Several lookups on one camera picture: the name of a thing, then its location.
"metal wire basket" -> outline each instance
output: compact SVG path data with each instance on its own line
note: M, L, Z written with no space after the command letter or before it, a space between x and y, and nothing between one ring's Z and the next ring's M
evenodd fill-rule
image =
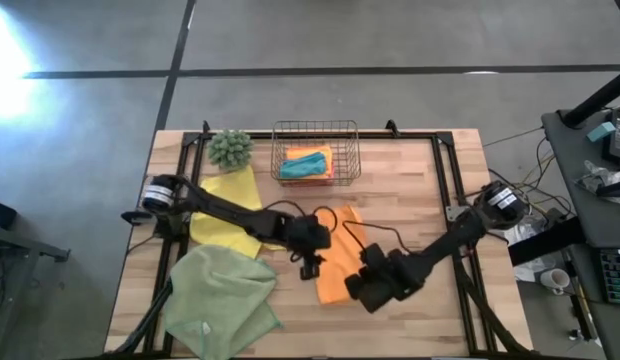
M284 179L280 176L281 165L288 160L288 152L294 148L330 147L332 163L330 174L311 178ZM272 129L272 178L281 186L347 186L361 175L359 133L352 120L331 121L278 121Z

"orange cloth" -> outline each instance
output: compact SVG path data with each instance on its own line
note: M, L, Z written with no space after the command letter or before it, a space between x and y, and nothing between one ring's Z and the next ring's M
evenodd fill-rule
M294 160L299 159L310 154L320 152L326 157L326 172L320 175L308 175L301 179L329 179L332 177L332 149L329 145L322 146L308 146L299 148L286 149L286 159Z
M348 276L356 274L363 266L359 260L361 247L342 224L344 220L361 222L361 217L351 206L334 209L334 212L338 221L337 228L330 236L330 248L317 251L326 259L319 265L319 278L317 278L317 295L319 295L321 304L350 300L345 280ZM330 211L320 209L317 211L317 217L319 222L328 229L334 227L334 216ZM348 229L355 234L363 246L367 246L366 234L362 226L348 224Z

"towel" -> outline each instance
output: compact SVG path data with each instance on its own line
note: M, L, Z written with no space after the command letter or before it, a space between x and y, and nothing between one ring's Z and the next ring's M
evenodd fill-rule
M325 156L326 171L323 174L309 175L303 179L329 179L333 177L332 170L332 149L329 145L308 146L286 149L286 159L295 160L319 152Z
M337 228L330 236L331 246L329 249L318 250L326 261L319 265L319 278L317 278L317 295L321 304L333 304L350 300L350 294L345 285L348 276L356 274L363 266L359 259L361 246L357 244L352 235L343 227L344 220L361 222L361 217L351 206L342 206L333 209L337 215ZM334 227L334 216L330 211L320 209L317 211L319 222L328 229ZM366 234L361 226L348 224L348 228L367 246Z
M266 297L275 272L232 249L201 245L171 270L166 330L199 358L226 360L281 326Z
M315 152L298 159L285 160L281 164L279 175L283 179L297 179L304 176L324 174L326 169L326 156L320 152Z
M247 209L261 209L261 198L250 165L235 172L205 178L201 181L201 188ZM253 259L262 245L239 226L202 213L192 214L190 237L200 244L229 247ZM283 249L276 245L264 245L272 250Z

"mug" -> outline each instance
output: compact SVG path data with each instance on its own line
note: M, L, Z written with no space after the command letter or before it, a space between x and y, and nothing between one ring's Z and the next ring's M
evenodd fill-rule
M541 274L541 284L555 295L563 295L563 289L570 285L570 276L561 269L552 269Z

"wire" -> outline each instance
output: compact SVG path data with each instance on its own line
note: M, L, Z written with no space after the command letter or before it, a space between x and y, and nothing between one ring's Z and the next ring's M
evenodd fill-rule
M504 236L501 236L501 235L499 235L499 234L495 234L495 233L493 233L492 231L488 231L488 235L490 235L490 236L494 236L494 237L496 237L497 239L502 240L502 241L505 241L507 244L510 244L510 240L506 239Z
M319 210L328 210L332 214L332 217L334 217L334 226L332 227L332 230L330 230L330 233L333 233L335 230L337 230L337 225L339 223L339 218L337 217L337 213L335 213L334 210L332 210L330 207L321 205L321 206L317 206L317 208L314 209L312 214L316 215Z
M550 160L548 160L546 167L542 168L541 159L539 158L539 150L541 149L541 144L543 144L543 142L546 141L546 139L547 138L544 137L543 139L541 139L541 141L539 141L539 144L537 144L536 158L537 158L537 167L539 168L539 178L537 178L537 180L532 181L532 183L536 182L536 184L534 185L535 187L539 186L539 184L541 183L541 179L543 179L543 175L545 175L546 170L548 170L548 167L550 166L550 163L552 163L552 158L551 158Z
M270 204L270 205L268 205L268 206L264 207L264 209L269 209L269 208L271 208L271 207L273 207L273 206L276 206L276 205L279 205L279 204L288 204L288 205L292 205L292 206L294 206L295 208L297 208L297 210L299 210L299 212L301 213L301 215L303 215L303 216L305 216L305 215L306 215L306 213L303 211L303 209L301 208L301 206L299 206L299 204L297 204L296 202L291 201L291 200L279 200L279 201L275 201L275 202L273 202L272 204Z
M570 201L568 201L568 199L564 198L563 196L561 196L561 195L552 195L552 194L549 194L549 193L547 193L547 192L545 192L545 191L543 191L543 190L539 189L538 187L533 187L533 186L532 186L532 185L530 185L530 184L522 184L522 185L523 185L523 186L528 186L528 187L530 187L533 191L536 191L536 192L541 193L541 194L543 194L543 195L545 195L545 196L547 196L547 197L548 197L548 199L545 199L545 200L543 200L543 201L539 201L539 202L537 202L537 204L539 204L539 203L543 203L543 202L547 202L547 201L549 201L549 200L554 200L554 201L556 201L556 202L557 202L557 204L559 204L559 206L561 206L561 207L563 208L563 210L565 210L565 211L568 213L568 215L573 215L573 216L576 216L576 214L575 214L574 212L572 212L572 205L570 205Z
M350 221L350 220L344 220L344 221L341 222L341 224L346 229L346 231L348 231L348 233L350 233L350 235L357 242L357 244L359 244L359 246L361 246L361 249L363 249L364 252L366 250L365 246L363 246L361 241L359 241L357 236L350 230L350 228L347 226L347 224L368 226L368 227L375 228L375 229L392 231L392 232L395 233L395 235L397 235L397 240L399 240L399 245L401 245L401 248L403 250L405 250L408 254L414 254L415 253L414 251L408 249L408 247L403 243L403 239L401 239L401 234L399 234L399 231L397 231L397 229L395 229L395 228L391 228L391 227L387 227L387 226L381 226L381 225L375 225L375 224L360 223L360 222Z
M542 164L542 165L545 165L545 163L546 163L547 161L552 161L552 160L554 159L554 157L555 157L554 155L551 155L551 156L546 156L546 155L548 155L549 153L550 153L550 152L548 152L548 153L546 153L546 154L544 154L544 155L543 155L543 160L541 160L541 164ZM523 184L523 183L527 182L527 181L528 181L528 179L530 178L530 176L532 175L532 173L533 173L533 172L534 172L534 171L535 171L538 167L539 167L538 165L535 165L535 167L533 167L532 169L530 169L530 171L526 174L526 177L524 177L524 178L523 178L523 180L521 180L521 183Z
M483 145L483 147L484 147L484 148L486 148L486 147L488 147L488 146L490 146L490 145L498 144L498 143L500 143L500 142L504 142L504 141L507 141L507 140L510 140L510 139L517 138L517 137L519 137L519 136L527 135L527 134L533 133L533 132L535 132L535 131L539 131L539 130L541 130L541 129L543 129L543 126L540 126L540 127L536 128L536 129L532 129L532 130L528 130L528 131L525 131L525 132L519 133L519 134L517 134L517 135L508 136L508 137L503 138L503 139L495 140L495 141L493 141L493 142L490 142L490 143L487 143L487 144Z
M466 200L466 202L467 202L468 201L468 197L473 196L473 195L478 195L478 194L481 194L483 192L485 192L484 189L473 191L473 192L471 192L469 194L464 194L463 196L457 196L457 199L460 199L460 198L463 197Z
M143 245L143 244L147 243L148 241L150 241L150 240L154 239L155 237L156 237L156 236L152 235L152 236L150 236L149 238L147 238L147 239L143 240L142 242L140 242L140 243L138 243L138 244L134 245L133 247L131 247L130 249L128 249L128 252L126 253L126 255L129 255L129 254L132 252L132 250L134 250L134 249L138 248L139 246L141 246L141 245Z

